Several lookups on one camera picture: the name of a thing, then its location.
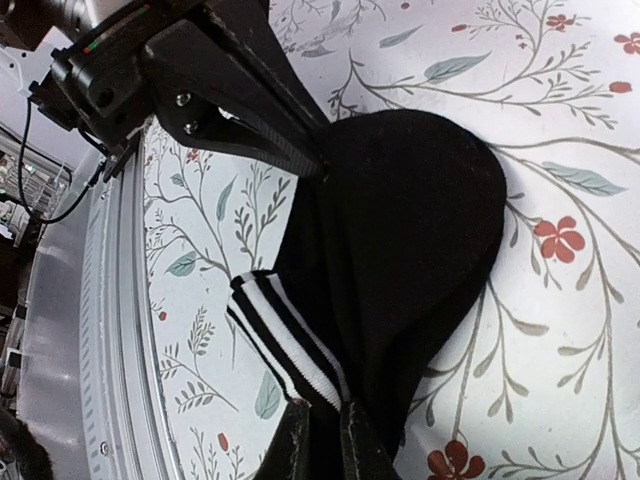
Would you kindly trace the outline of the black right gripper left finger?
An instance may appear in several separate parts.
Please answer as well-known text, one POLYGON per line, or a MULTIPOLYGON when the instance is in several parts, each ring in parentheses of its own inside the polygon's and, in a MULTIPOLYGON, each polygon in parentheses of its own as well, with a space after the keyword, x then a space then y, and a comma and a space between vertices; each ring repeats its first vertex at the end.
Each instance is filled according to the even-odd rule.
POLYGON ((287 403, 255 480, 310 478, 310 405, 302 399, 287 403))

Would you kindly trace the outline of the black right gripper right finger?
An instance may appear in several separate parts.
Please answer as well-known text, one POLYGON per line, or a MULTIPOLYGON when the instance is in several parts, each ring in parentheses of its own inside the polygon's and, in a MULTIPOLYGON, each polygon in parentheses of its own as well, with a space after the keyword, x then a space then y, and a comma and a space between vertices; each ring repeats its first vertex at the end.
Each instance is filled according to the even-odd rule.
POLYGON ((358 401, 340 415, 340 441, 346 480, 399 480, 373 423, 358 401))

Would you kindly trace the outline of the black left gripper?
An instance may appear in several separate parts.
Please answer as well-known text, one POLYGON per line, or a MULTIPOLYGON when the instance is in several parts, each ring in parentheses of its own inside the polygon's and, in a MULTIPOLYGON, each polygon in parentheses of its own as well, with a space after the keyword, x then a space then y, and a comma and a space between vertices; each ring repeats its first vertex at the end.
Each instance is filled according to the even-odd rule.
POLYGON ((156 115, 183 146, 301 178, 324 175, 316 135, 328 118, 272 31, 267 1, 206 1, 211 26, 179 20, 194 1, 102 5, 93 21, 85 1, 27 4, 28 49, 53 27, 73 42, 53 51, 47 75, 29 86, 47 118, 95 136, 105 154, 123 155, 133 132, 156 115))

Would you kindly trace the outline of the black sock with white stripes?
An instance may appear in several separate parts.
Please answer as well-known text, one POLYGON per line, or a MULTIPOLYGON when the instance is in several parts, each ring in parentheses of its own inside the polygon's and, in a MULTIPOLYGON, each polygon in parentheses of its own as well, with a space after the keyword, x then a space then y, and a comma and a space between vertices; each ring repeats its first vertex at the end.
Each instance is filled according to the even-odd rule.
POLYGON ((274 269, 234 278, 227 314, 285 398, 309 404, 314 470, 336 477, 352 399, 397 451, 425 367, 496 260, 506 180, 484 141, 433 113, 351 117, 318 137, 327 178, 300 183, 274 269))

